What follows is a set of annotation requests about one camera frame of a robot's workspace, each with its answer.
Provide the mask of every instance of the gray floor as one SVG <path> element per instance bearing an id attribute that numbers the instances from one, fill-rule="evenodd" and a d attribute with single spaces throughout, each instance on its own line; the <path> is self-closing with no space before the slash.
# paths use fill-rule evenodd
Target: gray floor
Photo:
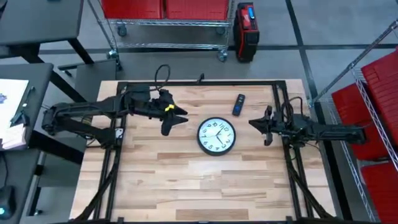
<path id="1" fill-rule="evenodd" d="M 261 31 L 260 45 L 296 45 L 293 25 L 285 1 L 283 0 L 253 0 Z M 341 45 L 370 44 L 387 26 L 398 17 L 396 0 L 292 0 L 305 45 Z M 93 59 L 105 58 L 106 39 L 96 24 L 95 18 L 86 5 L 79 40 L 87 49 L 98 50 L 101 54 L 91 54 Z M 124 41 L 163 41 L 163 42 L 208 42 L 217 43 L 222 39 L 214 29 L 204 28 L 169 28 L 169 27 L 129 27 L 129 35 Z M 398 38 L 391 34 L 383 43 L 396 44 Z M 49 50 L 72 49 L 67 42 L 43 44 L 40 57 L 57 65 L 81 62 L 76 54 L 48 54 Z M 321 90 L 329 84 L 342 69 L 347 66 L 362 50 L 307 50 L 314 82 Z M 360 65 L 365 65 L 393 49 L 373 50 Z M 240 64 L 236 61 L 234 52 L 229 53 L 226 63 L 216 59 L 216 52 L 175 52 L 175 53 L 125 53 L 121 54 L 124 71 L 119 74 L 123 80 L 152 79 L 155 69 L 168 63 L 172 67 L 172 79 L 196 79 L 202 73 L 206 78 L 299 78 L 302 79 L 307 97 L 310 97 L 305 70 L 298 50 L 260 50 L 253 63 Z M 26 63 L 21 58 L 0 60 L 1 64 Z M 74 85 L 75 78 L 64 79 Z M 347 74 L 332 90 L 338 90 L 353 83 Z M 50 85 L 45 97 L 45 104 L 52 105 L 70 99 Z M 349 203 L 355 220 L 367 220 L 366 212 L 356 191 L 349 169 L 341 151 L 336 149 L 336 157 L 341 167 L 346 192 L 350 196 Z M 59 181 L 53 172 L 44 179 L 52 187 L 43 189 L 39 200 L 39 209 L 44 213 L 37 217 L 25 218 L 21 223 L 52 223 L 68 219 L 72 204 L 78 167 L 56 158 L 48 157 L 46 164 L 50 169 L 60 170 L 62 178 Z"/>

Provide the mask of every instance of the wall clock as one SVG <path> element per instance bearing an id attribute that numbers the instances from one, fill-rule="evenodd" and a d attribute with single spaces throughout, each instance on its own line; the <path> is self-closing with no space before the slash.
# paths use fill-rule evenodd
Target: wall clock
<path id="1" fill-rule="evenodd" d="M 208 118 L 199 125 L 197 139 L 205 153 L 222 156 L 234 146 L 236 132 L 233 125 L 224 118 Z"/>

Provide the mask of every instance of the red storage bin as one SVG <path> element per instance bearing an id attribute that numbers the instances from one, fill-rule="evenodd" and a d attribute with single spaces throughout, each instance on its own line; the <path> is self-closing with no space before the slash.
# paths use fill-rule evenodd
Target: red storage bin
<path id="1" fill-rule="evenodd" d="M 102 0 L 107 19 L 163 19 L 162 0 Z"/>
<path id="2" fill-rule="evenodd" d="M 375 160 L 388 156 L 387 149 L 381 140 L 376 126 L 371 124 L 373 123 L 372 117 L 356 84 L 354 83 L 336 91 L 331 96 L 343 124 L 366 126 L 365 135 L 367 141 L 362 145 L 351 145 L 354 155 L 362 160 Z"/>
<path id="3" fill-rule="evenodd" d="M 166 0 L 168 19 L 226 20 L 228 0 Z"/>
<path id="4" fill-rule="evenodd" d="M 393 164 L 361 169 L 373 204 L 382 223 L 398 223 L 398 173 Z"/>
<path id="5" fill-rule="evenodd" d="M 362 68 L 375 106 L 398 144 L 398 49 Z"/>

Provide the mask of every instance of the metal shelving rack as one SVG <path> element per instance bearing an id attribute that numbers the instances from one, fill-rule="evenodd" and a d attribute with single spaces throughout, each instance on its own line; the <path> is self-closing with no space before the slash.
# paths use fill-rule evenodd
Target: metal shelving rack
<path id="1" fill-rule="evenodd" d="M 391 158 L 392 163 L 394 164 L 396 170 L 398 171 L 398 156 L 395 150 L 392 147 L 391 140 L 386 134 L 385 128 L 380 122 L 379 116 L 377 115 L 373 103 L 370 100 L 370 97 L 364 87 L 366 84 L 366 80 L 363 77 L 363 74 L 361 72 L 360 68 L 356 68 L 356 65 L 373 49 L 377 44 L 379 44 L 385 37 L 387 37 L 391 32 L 395 33 L 396 37 L 398 38 L 397 33 L 395 32 L 395 29 L 398 27 L 398 19 L 395 20 L 393 23 L 389 25 L 389 27 L 373 42 L 369 45 L 368 48 L 364 50 L 363 53 L 361 53 L 354 61 L 352 61 L 326 88 L 324 88 L 321 93 L 312 99 L 310 101 L 310 107 L 313 107 L 316 102 L 320 102 L 321 105 L 326 105 L 327 110 L 329 111 L 330 118 L 332 123 L 337 124 L 340 123 L 340 119 L 337 113 L 337 110 L 334 106 L 334 102 L 331 98 L 322 98 L 328 91 L 336 84 L 343 76 L 345 76 L 347 73 L 351 73 L 352 76 L 355 79 L 355 84 L 359 89 L 359 92 L 361 93 L 361 96 L 366 104 L 366 107 L 368 108 L 369 113 L 371 114 L 371 117 L 373 119 L 374 124 L 377 127 L 377 130 L 380 134 L 380 137 L 388 150 L 389 156 Z M 358 192 L 362 198 L 363 204 L 365 206 L 365 209 L 368 213 L 369 220 L 371 222 L 376 222 L 375 215 L 373 214 L 373 210 L 369 204 L 369 200 L 367 199 L 367 195 L 364 191 L 363 184 L 361 182 L 361 179 L 359 178 L 358 172 L 356 171 L 356 166 L 353 163 L 353 160 L 349 154 L 348 147 L 345 142 L 341 142 L 341 146 L 344 150 L 344 154 L 347 159 L 347 163 L 349 165 L 349 168 L 351 170 L 351 173 L 353 175 L 353 179 L 356 183 L 356 186 L 358 188 Z"/>
<path id="2" fill-rule="evenodd" d="M 210 49 L 218 50 L 218 60 L 225 62 L 228 57 L 229 38 L 233 26 L 235 0 L 229 0 L 227 20 L 225 21 L 199 21 L 199 20 L 172 20 L 172 19 L 98 19 L 98 14 L 92 7 L 98 24 L 102 27 L 110 46 L 114 49 L 119 48 L 163 48 L 163 49 Z M 170 44 L 170 43 L 133 43 L 117 42 L 115 38 L 110 39 L 103 28 L 104 24 L 115 25 L 119 36 L 127 34 L 126 26 L 190 26 L 190 27 L 215 27 L 219 35 L 224 35 L 224 44 Z"/>

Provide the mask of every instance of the wooden tabletop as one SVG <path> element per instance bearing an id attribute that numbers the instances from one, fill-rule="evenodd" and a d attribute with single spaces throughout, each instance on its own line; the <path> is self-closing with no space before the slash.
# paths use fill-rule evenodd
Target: wooden tabletop
<path id="1" fill-rule="evenodd" d="M 289 98 L 301 96 L 305 101 L 301 80 L 286 83 Z M 103 82 L 98 100 L 115 95 L 117 84 Z M 249 119 L 262 117 L 267 105 L 275 106 L 272 87 L 201 85 L 166 89 L 176 104 L 189 112 L 189 122 L 175 126 L 165 137 L 160 133 L 159 121 L 128 116 L 112 220 L 271 221 L 294 217 L 282 141 L 274 136 L 272 145 L 265 147 L 261 134 L 248 124 Z M 246 101 L 241 115 L 234 117 L 231 112 L 238 94 L 246 95 Z M 157 93 L 153 92 L 152 97 L 157 97 Z M 299 101 L 292 104 L 299 112 Z M 199 124 L 210 117 L 225 118 L 236 130 L 232 151 L 221 157 L 205 154 L 196 140 Z M 109 123 L 106 117 L 93 120 L 94 126 L 102 128 L 109 127 Z M 79 215 L 96 193 L 103 157 L 102 149 L 86 150 L 71 218 Z M 334 215 L 318 149 L 305 147 L 302 157 L 309 189 Z M 301 192 L 300 199 L 305 214 Z"/>

